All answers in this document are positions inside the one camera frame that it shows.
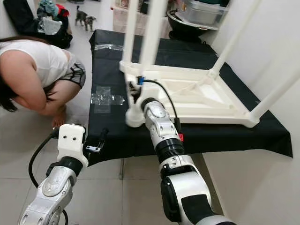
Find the black table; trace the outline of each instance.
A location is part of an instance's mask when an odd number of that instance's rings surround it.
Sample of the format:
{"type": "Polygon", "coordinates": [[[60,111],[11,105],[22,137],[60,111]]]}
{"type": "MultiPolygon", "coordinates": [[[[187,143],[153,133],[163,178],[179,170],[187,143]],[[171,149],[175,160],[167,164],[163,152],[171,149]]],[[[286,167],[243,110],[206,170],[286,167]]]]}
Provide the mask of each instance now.
{"type": "MultiPolygon", "coordinates": [[[[128,101],[124,75],[119,71],[123,40],[123,33],[105,30],[96,30],[90,39],[91,92],[95,93],[97,86],[110,87],[111,94],[125,99],[123,105],[112,105],[110,113],[95,113],[95,105],[91,105],[87,144],[95,146],[103,128],[108,128],[109,134],[102,154],[92,153],[90,165],[109,159],[155,154],[147,128],[144,125],[131,128],[125,124],[128,101]]],[[[133,62],[139,59],[141,41],[142,37],[135,37],[133,62]]],[[[216,60],[216,54],[208,45],[161,39],[156,64],[210,69],[216,60]]],[[[257,105],[259,99],[227,64],[220,76],[249,110],[257,105]]],[[[271,112],[266,112],[261,122],[251,129],[242,125],[182,124],[182,132],[187,153],[264,149],[293,157],[290,133],[271,112]]]]}

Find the white wall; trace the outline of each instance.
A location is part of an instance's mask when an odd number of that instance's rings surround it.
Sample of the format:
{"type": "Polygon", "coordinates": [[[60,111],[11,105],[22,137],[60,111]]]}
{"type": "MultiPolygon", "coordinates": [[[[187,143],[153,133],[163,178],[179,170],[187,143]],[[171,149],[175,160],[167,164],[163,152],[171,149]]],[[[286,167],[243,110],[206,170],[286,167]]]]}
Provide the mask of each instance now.
{"type": "MultiPolygon", "coordinates": [[[[33,0],[27,1],[32,12],[35,12],[33,0]]],[[[3,5],[3,0],[0,0],[0,38],[7,38],[15,35],[17,35],[17,32],[10,22],[10,19],[3,5]]]]}
{"type": "MultiPolygon", "coordinates": [[[[231,1],[212,45],[218,54],[254,0],[231,1]]],[[[227,61],[260,99],[300,71],[299,9],[299,0],[262,0],[227,61]]],[[[204,154],[226,214],[241,225],[300,224],[299,89],[297,82],[271,108],[292,134],[294,159],[265,150],[204,154]]]]}

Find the woman's arm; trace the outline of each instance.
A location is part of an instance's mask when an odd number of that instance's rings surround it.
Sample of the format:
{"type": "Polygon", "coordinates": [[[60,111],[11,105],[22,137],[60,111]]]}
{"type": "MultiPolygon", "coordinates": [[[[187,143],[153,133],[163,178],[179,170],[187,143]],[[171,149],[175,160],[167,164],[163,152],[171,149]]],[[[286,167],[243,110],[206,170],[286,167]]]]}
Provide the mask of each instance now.
{"type": "Polygon", "coordinates": [[[46,94],[34,67],[33,59],[26,53],[10,50],[0,56],[0,73],[6,84],[18,95],[15,101],[32,110],[43,110],[46,94]]]}

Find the stool leg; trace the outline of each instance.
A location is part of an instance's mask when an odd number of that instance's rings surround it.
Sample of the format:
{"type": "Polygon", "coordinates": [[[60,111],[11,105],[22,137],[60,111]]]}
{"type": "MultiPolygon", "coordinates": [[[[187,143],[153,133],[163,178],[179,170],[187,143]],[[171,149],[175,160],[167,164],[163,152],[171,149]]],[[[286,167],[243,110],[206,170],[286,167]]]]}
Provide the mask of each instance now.
{"type": "Polygon", "coordinates": [[[121,159],[121,164],[120,164],[120,173],[119,173],[119,179],[122,180],[124,178],[124,164],[125,164],[125,159],[121,159]]]}

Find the black cable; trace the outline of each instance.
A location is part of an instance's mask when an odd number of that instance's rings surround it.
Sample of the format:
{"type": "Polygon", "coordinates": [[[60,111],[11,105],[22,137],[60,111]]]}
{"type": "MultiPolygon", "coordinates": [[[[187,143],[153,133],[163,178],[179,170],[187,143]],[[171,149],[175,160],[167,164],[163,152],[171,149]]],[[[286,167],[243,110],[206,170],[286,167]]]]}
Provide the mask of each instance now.
{"type": "MultiPolygon", "coordinates": [[[[32,166],[34,163],[34,160],[36,159],[37,155],[39,154],[39,152],[42,150],[42,148],[48,143],[48,141],[50,141],[51,138],[56,137],[56,135],[58,134],[58,129],[55,129],[41,144],[40,146],[37,148],[37,150],[33,153],[29,164],[28,164],[28,173],[29,173],[29,177],[31,182],[33,183],[33,185],[37,188],[38,187],[38,182],[35,179],[34,175],[33,175],[33,171],[32,171],[32,166]]],[[[65,216],[65,225],[68,225],[68,215],[67,212],[65,210],[63,210],[62,212],[65,216]]]]}
{"type": "Polygon", "coordinates": [[[153,80],[144,80],[144,82],[155,83],[155,84],[157,84],[158,86],[160,86],[165,91],[165,94],[168,96],[168,99],[169,99],[169,101],[170,101],[170,103],[172,105],[172,108],[174,110],[175,118],[178,118],[175,106],[173,104],[173,101],[172,101],[171,97],[169,96],[169,93],[167,92],[167,90],[163,87],[163,85],[161,85],[159,82],[153,81],[153,80]]]}

